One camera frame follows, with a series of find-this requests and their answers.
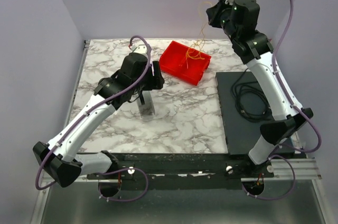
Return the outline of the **white plastic cable spool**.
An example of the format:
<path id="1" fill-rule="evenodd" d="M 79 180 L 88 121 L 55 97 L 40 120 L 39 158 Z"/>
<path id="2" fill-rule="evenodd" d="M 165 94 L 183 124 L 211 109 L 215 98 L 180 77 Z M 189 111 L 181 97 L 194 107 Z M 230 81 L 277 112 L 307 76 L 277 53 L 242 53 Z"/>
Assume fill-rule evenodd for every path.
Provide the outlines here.
<path id="1" fill-rule="evenodd" d="M 150 91 L 143 91 L 137 99 L 139 112 L 142 116 L 155 115 L 155 107 Z"/>

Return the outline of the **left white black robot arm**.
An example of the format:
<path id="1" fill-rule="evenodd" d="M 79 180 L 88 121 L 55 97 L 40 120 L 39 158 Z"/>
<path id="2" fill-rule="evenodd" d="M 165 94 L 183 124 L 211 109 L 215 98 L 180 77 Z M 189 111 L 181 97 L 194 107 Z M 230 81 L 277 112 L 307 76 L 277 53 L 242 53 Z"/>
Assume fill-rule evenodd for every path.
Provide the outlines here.
<path id="1" fill-rule="evenodd" d="M 79 176 L 106 173 L 118 168 L 118 160 L 106 151 L 79 155 L 78 151 L 95 129 L 133 95 L 142 105 L 150 104 L 150 91 L 163 88 L 164 79 L 158 61 L 132 52 L 111 77 L 102 78 L 81 112 L 57 136 L 47 143 L 37 142 L 33 153 L 40 170 L 61 187 L 71 185 Z"/>

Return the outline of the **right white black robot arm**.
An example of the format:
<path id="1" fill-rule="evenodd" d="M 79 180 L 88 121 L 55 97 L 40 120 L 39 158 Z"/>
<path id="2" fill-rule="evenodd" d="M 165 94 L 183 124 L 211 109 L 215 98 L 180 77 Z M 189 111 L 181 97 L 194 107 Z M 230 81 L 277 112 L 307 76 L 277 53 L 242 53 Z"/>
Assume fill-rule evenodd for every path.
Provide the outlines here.
<path id="1" fill-rule="evenodd" d="M 260 126 L 260 137 L 248 153 L 252 165 L 265 163 L 278 144 L 298 131 L 308 118 L 284 76 L 273 62 L 274 48 L 265 34 L 256 30 L 260 6 L 256 0 L 219 0 L 206 10 L 208 24 L 223 29 L 232 49 L 257 79 L 270 105 L 273 120 Z"/>

